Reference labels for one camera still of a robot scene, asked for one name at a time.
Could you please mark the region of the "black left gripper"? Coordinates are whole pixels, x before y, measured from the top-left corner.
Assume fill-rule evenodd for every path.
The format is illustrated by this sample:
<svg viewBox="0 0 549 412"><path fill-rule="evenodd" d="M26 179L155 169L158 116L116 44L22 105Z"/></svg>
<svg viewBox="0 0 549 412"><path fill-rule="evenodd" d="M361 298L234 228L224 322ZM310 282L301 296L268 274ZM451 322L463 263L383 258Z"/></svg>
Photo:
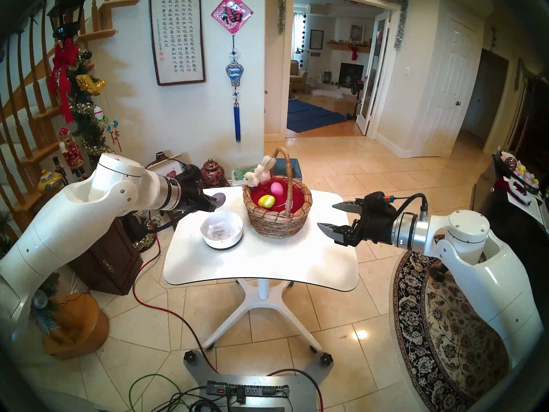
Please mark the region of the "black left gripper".
<svg viewBox="0 0 549 412"><path fill-rule="evenodd" d="M213 213L217 208L215 201L220 201L220 193L208 195L203 192L195 181L178 181L180 198L178 201L178 211L196 212L203 211Z"/></svg>

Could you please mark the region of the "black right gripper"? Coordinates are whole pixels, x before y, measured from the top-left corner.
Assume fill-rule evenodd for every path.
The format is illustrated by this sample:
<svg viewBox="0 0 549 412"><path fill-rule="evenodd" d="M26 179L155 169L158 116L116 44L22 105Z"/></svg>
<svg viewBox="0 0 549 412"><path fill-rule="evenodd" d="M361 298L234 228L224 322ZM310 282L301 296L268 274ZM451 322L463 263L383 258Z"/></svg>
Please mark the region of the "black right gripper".
<svg viewBox="0 0 549 412"><path fill-rule="evenodd" d="M354 225L354 220L358 221L358 226L361 225L348 233L344 241L342 241L342 232L339 226L328 223L317 223L319 229L335 243L343 246L356 247L362 241L393 245L392 227L397 212L370 213L359 216L363 212L363 203L363 200L346 200L332 205L332 208L347 213L350 226Z"/></svg>

